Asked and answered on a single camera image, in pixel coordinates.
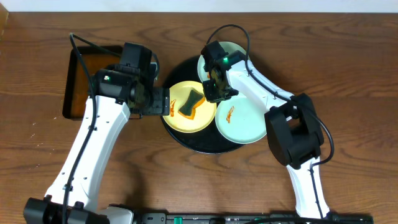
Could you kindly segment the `orange green sponge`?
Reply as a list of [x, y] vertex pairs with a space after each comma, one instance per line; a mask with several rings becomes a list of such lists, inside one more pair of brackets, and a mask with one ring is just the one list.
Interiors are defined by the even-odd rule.
[[180, 107], [178, 113], [184, 118], [193, 120], [196, 113], [196, 108], [203, 104], [205, 97], [192, 89], [186, 102]]

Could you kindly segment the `yellow plate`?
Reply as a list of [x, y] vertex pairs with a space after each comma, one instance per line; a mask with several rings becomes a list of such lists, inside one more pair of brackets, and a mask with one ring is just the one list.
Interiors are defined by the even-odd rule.
[[206, 98], [203, 104], [196, 108], [193, 120], [184, 118], [178, 113], [178, 110], [186, 102], [192, 89], [205, 96], [203, 86], [199, 82], [184, 81], [170, 87], [170, 114], [163, 116], [163, 119], [173, 130], [183, 133], [201, 131], [207, 127], [215, 117], [216, 103], [210, 103]]

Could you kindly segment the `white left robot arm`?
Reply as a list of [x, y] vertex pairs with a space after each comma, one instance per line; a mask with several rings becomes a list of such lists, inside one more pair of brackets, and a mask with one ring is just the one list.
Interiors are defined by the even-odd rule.
[[27, 223], [133, 223], [122, 205], [98, 209], [98, 194], [114, 144], [132, 114], [167, 115], [170, 93], [155, 87], [158, 70], [122, 65], [89, 79], [90, 95], [69, 155], [43, 199], [29, 198]]

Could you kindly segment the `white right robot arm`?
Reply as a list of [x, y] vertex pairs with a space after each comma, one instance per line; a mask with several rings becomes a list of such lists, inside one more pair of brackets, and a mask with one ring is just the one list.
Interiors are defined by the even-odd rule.
[[294, 95], [279, 88], [259, 73], [248, 56], [223, 49], [201, 51], [209, 80], [203, 82], [207, 100], [223, 106], [245, 97], [262, 113], [269, 149], [288, 169], [300, 217], [326, 218], [330, 209], [325, 202], [319, 166], [324, 139], [332, 136], [318, 118], [313, 102], [304, 93]]

